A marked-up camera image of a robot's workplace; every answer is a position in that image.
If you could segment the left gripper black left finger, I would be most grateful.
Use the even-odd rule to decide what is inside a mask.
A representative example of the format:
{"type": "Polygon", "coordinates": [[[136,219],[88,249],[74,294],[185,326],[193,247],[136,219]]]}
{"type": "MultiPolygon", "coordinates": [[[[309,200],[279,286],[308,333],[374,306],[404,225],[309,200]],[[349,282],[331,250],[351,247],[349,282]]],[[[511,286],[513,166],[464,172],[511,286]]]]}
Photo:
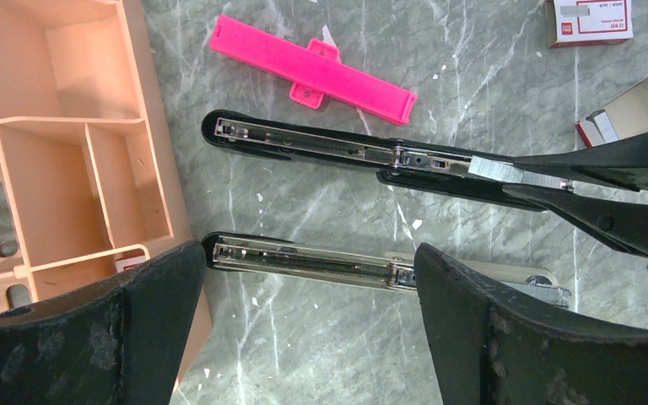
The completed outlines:
{"type": "Polygon", "coordinates": [[[199,300],[197,240],[0,315],[0,404],[166,404],[199,300]]]}

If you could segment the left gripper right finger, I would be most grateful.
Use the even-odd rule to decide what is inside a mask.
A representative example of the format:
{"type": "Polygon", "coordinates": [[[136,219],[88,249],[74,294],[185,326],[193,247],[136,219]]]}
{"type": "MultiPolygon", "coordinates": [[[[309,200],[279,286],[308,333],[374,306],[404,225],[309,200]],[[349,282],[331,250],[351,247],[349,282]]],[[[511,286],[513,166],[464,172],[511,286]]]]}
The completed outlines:
{"type": "Polygon", "coordinates": [[[429,244],[414,256],[446,404],[648,404],[648,330],[565,310],[429,244]]]}

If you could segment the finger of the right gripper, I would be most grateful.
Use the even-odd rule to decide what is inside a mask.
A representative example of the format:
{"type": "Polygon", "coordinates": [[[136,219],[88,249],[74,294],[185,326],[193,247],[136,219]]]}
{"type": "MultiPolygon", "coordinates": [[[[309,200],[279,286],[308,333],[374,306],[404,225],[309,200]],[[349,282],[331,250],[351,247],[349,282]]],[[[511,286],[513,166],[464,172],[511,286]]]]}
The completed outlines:
{"type": "Polygon", "coordinates": [[[600,186],[648,191],[648,132],[575,152],[517,157],[514,166],[600,186]]]}
{"type": "Polygon", "coordinates": [[[503,191],[542,205],[615,251],[648,258],[648,204],[583,197],[540,186],[505,185],[503,191]]]}

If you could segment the brown cardboard staple tray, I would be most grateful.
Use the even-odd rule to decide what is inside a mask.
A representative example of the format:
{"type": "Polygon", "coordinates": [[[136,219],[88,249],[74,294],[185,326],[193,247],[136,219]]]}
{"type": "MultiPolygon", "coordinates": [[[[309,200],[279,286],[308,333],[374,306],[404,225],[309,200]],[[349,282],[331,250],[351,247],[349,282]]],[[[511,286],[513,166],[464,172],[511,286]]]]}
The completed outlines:
{"type": "Polygon", "coordinates": [[[593,148],[648,132],[648,77],[575,124],[593,148]]]}

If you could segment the beige black stapler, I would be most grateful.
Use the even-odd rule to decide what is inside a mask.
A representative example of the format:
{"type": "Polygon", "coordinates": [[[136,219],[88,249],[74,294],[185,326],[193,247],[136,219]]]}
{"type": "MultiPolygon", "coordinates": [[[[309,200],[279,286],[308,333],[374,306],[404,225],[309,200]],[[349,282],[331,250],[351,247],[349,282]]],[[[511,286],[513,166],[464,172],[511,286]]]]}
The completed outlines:
{"type": "MultiPolygon", "coordinates": [[[[384,256],[366,256],[288,240],[226,232],[206,235],[202,246],[207,266],[213,270],[280,274],[406,293],[417,291],[412,254],[388,252],[384,256]]],[[[541,268],[468,260],[463,260],[462,264],[501,283],[560,287],[558,279],[541,268]]]]}

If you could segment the grey staple piece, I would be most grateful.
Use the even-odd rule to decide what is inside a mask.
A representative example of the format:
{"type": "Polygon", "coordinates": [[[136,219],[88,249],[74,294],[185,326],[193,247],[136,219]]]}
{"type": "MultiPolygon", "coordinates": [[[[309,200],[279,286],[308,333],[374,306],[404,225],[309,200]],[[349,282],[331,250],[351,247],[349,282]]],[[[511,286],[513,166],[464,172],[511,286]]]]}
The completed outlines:
{"type": "Polygon", "coordinates": [[[524,171],[521,178],[521,184],[530,186],[543,186],[553,189],[560,189],[567,192],[574,191],[574,182],[557,176],[544,175],[530,171],[524,171]]]}

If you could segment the red white staple box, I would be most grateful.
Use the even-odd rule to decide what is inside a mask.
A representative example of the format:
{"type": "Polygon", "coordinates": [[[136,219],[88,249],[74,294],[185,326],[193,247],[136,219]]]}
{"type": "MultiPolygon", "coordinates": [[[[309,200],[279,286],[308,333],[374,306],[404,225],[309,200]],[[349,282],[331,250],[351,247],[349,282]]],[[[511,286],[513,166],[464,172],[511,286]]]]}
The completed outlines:
{"type": "Polygon", "coordinates": [[[634,38],[631,1],[548,0],[549,48],[617,45],[634,38]]]}

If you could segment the pink plastic staple remover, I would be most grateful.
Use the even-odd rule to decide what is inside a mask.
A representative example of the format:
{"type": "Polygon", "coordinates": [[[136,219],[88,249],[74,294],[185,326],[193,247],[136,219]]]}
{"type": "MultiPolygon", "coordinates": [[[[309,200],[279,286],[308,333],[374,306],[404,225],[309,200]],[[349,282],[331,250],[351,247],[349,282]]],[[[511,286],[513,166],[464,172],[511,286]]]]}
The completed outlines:
{"type": "Polygon", "coordinates": [[[322,40],[298,46],[227,15],[217,19],[210,47],[290,81],[290,99],[312,109],[330,97],[404,125],[418,98],[412,91],[340,62],[339,50],[322,40]]]}

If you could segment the silver staple strip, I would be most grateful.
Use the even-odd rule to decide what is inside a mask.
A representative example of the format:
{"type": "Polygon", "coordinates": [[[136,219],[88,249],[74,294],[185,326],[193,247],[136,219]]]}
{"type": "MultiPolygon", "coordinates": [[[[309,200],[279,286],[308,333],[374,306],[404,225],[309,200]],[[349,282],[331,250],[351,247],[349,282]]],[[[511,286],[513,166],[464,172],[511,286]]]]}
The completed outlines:
{"type": "Polygon", "coordinates": [[[468,166],[468,173],[493,181],[521,183],[525,171],[505,162],[473,156],[468,166]]]}

